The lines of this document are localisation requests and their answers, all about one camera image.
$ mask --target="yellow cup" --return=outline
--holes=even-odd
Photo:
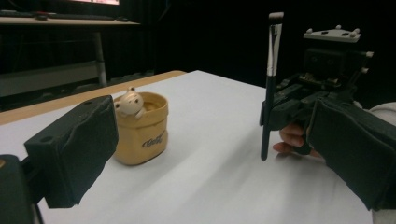
[[[141,118],[116,112],[119,142],[114,157],[123,164],[137,165],[160,155],[168,142],[168,102],[160,94],[139,92],[146,112]]]

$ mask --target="table surface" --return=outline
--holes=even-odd
[[[48,209],[42,200],[47,223],[373,223],[323,160],[273,150],[260,159],[264,88],[201,71],[181,75],[134,83],[169,102],[166,150],[137,166],[111,158],[73,208]],[[106,89],[113,97],[126,91]],[[26,140],[87,97],[4,123],[0,154],[23,159]],[[270,145],[278,141],[272,132]]]

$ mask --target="human hand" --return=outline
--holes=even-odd
[[[294,152],[295,147],[301,147],[304,144],[303,134],[304,129],[300,125],[291,123],[279,131],[280,138],[283,142],[274,144],[273,149],[281,153]],[[311,150],[309,155],[320,157],[314,149]]]

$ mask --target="plush toy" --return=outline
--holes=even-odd
[[[146,112],[143,104],[142,96],[134,91],[134,87],[129,87],[120,100],[114,103],[114,107],[123,117],[134,115],[135,118],[140,119]]]

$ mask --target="toy bear head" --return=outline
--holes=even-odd
[[[143,108],[142,96],[134,91],[134,87],[129,87],[127,92],[121,96],[120,100],[114,103],[116,111],[123,116],[136,115]]]

